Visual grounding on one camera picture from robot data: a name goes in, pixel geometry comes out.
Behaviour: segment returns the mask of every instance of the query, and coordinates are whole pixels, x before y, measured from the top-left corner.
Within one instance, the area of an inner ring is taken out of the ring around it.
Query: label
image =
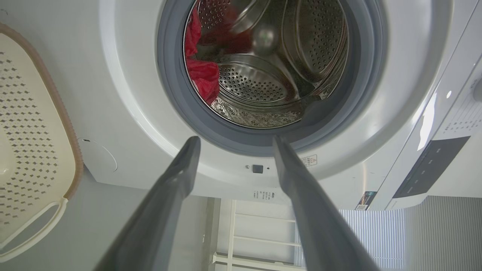
[[[376,195],[375,191],[366,191],[361,197],[360,202],[358,203],[355,210],[358,210],[358,211],[368,210],[368,207],[372,203],[373,198],[375,198],[375,195]]]
[[[275,194],[276,193],[274,193],[274,192],[255,190],[253,192],[253,197],[257,200],[270,201],[270,200],[274,199]]]
[[[301,158],[301,162],[303,162],[303,165],[305,165],[306,167],[309,167],[311,165],[316,165],[317,161],[318,159],[316,157],[316,154]]]

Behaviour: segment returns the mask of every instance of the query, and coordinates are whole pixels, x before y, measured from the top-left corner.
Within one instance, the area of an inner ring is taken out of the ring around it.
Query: washing machine
[[[282,135],[338,208],[405,208],[481,121],[477,0],[23,2],[0,20],[42,56],[101,183],[149,189],[198,135],[192,194],[290,204]],[[195,57],[219,66],[210,104],[186,65],[193,12]]]

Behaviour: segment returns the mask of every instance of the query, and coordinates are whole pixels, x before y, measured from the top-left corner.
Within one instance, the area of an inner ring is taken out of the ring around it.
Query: basket handle
[[[54,216],[49,220],[45,226],[40,229],[36,234],[34,234],[32,237],[29,239],[25,240],[23,243],[20,245],[16,246],[15,248],[0,254],[0,263],[6,262],[22,253],[24,253],[27,249],[31,248],[33,245],[38,243],[42,238],[44,238],[60,221],[60,218],[64,215],[65,209],[67,207],[67,202],[68,199],[62,198],[58,202],[52,202],[48,204],[42,211],[38,212],[34,217],[32,217],[27,223],[25,223],[17,232],[20,233],[23,231],[26,227],[28,227],[32,222],[34,222],[37,218],[39,218],[43,213],[45,213],[48,209],[50,209],[53,206],[58,205],[59,207],[57,208],[57,211],[55,212]]]

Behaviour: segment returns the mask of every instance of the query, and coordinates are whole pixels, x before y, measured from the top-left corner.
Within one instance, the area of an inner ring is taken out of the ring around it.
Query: white washing machine
[[[98,182],[149,189],[199,135],[192,194],[290,204],[272,157],[281,134],[338,208],[417,205],[481,121],[482,7],[339,3],[350,30],[343,95],[330,114],[273,129],[227,121],[196,94],[183,54],[191,0],[17,0],[0,20],[39,51]]]

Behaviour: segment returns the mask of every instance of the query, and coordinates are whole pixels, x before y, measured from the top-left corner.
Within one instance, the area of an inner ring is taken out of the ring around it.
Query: stainless steel drum
[[[194,9],[202,26],[195,57],[220,73],[219,96],[207,106],[227,121],[292,124],[343,74],[348,28],[337,0],[200,0]]]

